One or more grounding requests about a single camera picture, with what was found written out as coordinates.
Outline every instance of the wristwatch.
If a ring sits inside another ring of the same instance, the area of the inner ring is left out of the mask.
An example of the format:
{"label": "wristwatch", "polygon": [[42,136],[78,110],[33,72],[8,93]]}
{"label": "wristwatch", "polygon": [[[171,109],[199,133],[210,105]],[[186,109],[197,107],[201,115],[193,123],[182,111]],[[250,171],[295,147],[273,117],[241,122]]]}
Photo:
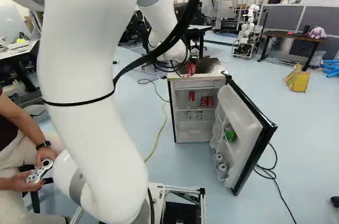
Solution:
{"label": "wristwatch", "polygon": [[51,142],[46,140],[43,143],[37,145],[35,148],[36,150],[39,150],[41,147],[50,147],[50,146],[51,146]]}

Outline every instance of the soda can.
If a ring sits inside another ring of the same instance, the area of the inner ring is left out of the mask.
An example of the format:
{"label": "soda can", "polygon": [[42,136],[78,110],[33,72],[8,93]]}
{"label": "soda can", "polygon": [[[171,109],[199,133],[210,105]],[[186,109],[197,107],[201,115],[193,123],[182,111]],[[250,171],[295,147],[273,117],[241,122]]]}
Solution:
{"label": "soda can", "polygon": [[207,97],[206,96],[201,97],[201,106],[207,106]]}
{"label": "soda can", "polygon": [[189,100],[194,101],[195,96],[194,96],[194,91],[189,91]]}
{"label": "soda can", "polygon": [[186,63],[186,68],[187,68],[187,74],[190,74],[190,75],[195,74],[197,70],[197,67],[195,66],[195,64],[190,61]]}
{"label": "soda can", "polygon": [[213,96],[207,96],[207,105],[208,107],[212,107],[213,106]]}

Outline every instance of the plush toy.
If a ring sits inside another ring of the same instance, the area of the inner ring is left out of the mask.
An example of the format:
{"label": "plush toy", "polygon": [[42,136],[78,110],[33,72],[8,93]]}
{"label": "plush toy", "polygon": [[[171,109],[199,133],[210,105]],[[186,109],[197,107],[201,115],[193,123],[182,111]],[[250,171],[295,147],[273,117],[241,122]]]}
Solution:
{"label": "plush toy", "polygon": [[314,28],[309,35],[311,36],[312,39],[320,39],[327,37],[325,30],[321,27]]}

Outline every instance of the desk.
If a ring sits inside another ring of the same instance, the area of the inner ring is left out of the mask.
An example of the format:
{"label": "desk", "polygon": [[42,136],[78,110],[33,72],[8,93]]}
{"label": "desk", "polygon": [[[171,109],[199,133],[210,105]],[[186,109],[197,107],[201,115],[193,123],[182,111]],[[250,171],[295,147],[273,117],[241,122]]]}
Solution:
{"label": "desk", "polygon": [[18,56],[30,53],[35,47],[38,48],[39,46],[36,45],[37,42],[37,40],[31,41],[29,46],[18,48],[16,50],[7,50],[0,53],[0,60],[8,60],[8,63],[16,72],[18,79],[21,80],[26,86],[26,90],[28,92],[35,92],[37,88],[33,85],[31,80],[28,78],[25,70],[22,68]]}
{"label": "desk", "polygon": [[197,31],[197,34],[199,36],[199,59],[204,58],[203,57],[203,36],[205,35],[205,32],[211,30],[213,27],[209,25],[189,25],[189,27],[186,30],[186,33],[190,35],[192,31]]}
{"label": "desk", "polygon": [[315,51],[318,48],[319,43],[323,43],[325,41],[325,39],[312,39],[310,36],[294,35],[294,34],[288,35],[287,33],[288,32],[285,32],[285,31],[267,31],[267,32],[264,32],[263,35],[266,35],[267,39],[266,39],[266,42],[265,42],[264,50],[263,50],[261,57],[258,61],[262,61],[266,58],[265,54],[266,54],[267,47],[269,45],[270,39],[272,37],[291,38],[291,39],[296,39],[296,40],[311,41],[311,42],[313,42],[314,46],[313,46],[313,49],[312,49],[312,51],[311,51],[311,53],[310,53],[310,55],[307,59],[307,62],[305,63],[304,67],[302,68],[302,71],[306,71],[308,66],[309,66],[309,63],[311,62],[311,60],[313,58]]}

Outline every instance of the mini fridge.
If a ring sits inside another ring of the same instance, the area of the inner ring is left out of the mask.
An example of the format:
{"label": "mini fridge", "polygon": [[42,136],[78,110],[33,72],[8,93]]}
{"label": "mini fridge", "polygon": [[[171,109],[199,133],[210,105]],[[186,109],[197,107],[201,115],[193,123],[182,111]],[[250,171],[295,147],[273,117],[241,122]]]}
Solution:
{"label": "mini fridge", "polygon": [[217,179],[238,195],[277,126],[220,68],[202,59],[190,77],[168,75],[174,142],[209,144]]}

